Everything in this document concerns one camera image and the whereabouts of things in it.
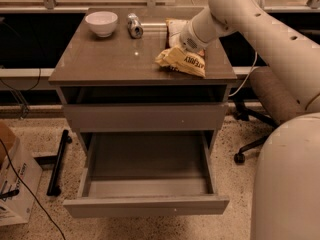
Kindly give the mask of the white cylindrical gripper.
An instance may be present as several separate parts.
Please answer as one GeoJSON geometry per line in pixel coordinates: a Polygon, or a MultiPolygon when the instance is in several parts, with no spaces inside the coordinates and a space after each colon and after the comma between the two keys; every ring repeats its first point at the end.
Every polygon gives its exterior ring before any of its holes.
{"type": "Polygon", "coordinates": [[[194,53],[207,47],[207,44],[196,36],[191,21],[188,21],[181,30],[180,43],[185,49],[194,53]]]}

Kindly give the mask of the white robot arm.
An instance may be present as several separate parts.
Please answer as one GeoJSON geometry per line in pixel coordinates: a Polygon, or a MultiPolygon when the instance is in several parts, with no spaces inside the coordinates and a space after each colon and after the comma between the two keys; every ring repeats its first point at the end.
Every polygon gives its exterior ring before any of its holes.
{"type": "Polygon", "coordinates": [[[237,31],[303,112],[264,142],[254,180],[250,240],[320,240],[320,47],[257,0],[208,0],[181,34],[196,52],[237,31]]]}

